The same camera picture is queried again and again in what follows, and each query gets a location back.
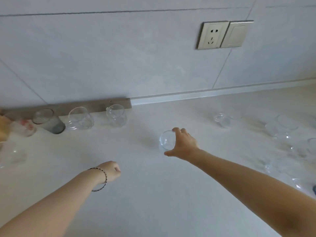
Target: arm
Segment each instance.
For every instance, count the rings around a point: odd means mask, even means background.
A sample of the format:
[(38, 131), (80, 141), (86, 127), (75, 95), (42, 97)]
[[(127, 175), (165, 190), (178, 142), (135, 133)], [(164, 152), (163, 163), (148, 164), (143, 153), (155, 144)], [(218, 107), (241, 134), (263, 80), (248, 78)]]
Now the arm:
[(179, 157), (203, 170), (280, 235), (315, 235), (314, 199), (268, 175), (200, 150), (185, 129), (173, 131), (176, 145), (165, 155)]
[[(120, 176), (116, 162), (98, 166), (108, 177), (108, 182)], [(0, 228), (0, 237), (63, 236), (69, 223), (90, 195), (93, 187), (105, 182), (103, 171), (83, 171), (64, 186), (46, 196)]]

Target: bangle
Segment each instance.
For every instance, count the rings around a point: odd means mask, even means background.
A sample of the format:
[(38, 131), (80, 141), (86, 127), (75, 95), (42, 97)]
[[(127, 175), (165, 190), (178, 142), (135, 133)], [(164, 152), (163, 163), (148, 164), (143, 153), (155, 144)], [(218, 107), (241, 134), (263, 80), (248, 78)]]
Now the bangle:
[(104, 186), (103, 186), (103, 187), (101, 187), (100, 189), (97, 189), (97, 190), (92, 190), (92, 192), (97, 192), (97, 191), (102, 190), (102, 189), (105, 187), (105, 185), (106, 185), (106, 183), (107, 183), (107, 174), (105, 173), (105, 171), (104, 171), (104, 170), (102, 170), (102, 169), (101, 169), (101, 168), (99, 168), (99, 167), (93, 167), (93, 168), (90, 168), (89, 170), (91, 170), (91, 169), (98, 169), (98, 170), (101, 170), (101, 171), (103, 171), (103, 173), (105, 174), (105, 182), (104, 182)]

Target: wall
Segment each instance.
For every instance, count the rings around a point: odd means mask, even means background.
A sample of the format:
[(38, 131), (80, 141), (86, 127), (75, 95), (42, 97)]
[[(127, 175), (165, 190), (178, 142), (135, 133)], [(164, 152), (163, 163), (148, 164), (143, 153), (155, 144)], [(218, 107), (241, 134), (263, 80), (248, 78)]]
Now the wall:
[[(203, 21), (254, 19), (195, 50)], [(0, 106), (315, 78), (316, 0), (0, 0)]]

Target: forearm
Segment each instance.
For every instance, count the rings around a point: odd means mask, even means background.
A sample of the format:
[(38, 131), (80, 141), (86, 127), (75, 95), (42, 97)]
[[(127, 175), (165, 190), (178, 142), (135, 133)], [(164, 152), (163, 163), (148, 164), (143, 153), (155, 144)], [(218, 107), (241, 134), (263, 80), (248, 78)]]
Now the forearm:
[(0, 236), (63, 236), (74, 215), (100, 178), (105, 179), (105, 176), (97, 169), (80, 173), (5, 224), (0, 229)]
[(294, 188), (203, 150), (196, 149), (187, 160), (219, 182), (279, 234), (286, 236), (302, 228), (314, 228), (316, 201)]

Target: electrical outlet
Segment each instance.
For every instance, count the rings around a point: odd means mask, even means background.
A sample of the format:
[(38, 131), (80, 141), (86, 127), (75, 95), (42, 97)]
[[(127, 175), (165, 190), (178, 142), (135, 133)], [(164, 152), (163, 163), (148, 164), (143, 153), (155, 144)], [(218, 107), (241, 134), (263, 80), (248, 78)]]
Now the electrical outlet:
[(221, 46), (228, 21), (204, 22), (197, 49), (215, 49)]

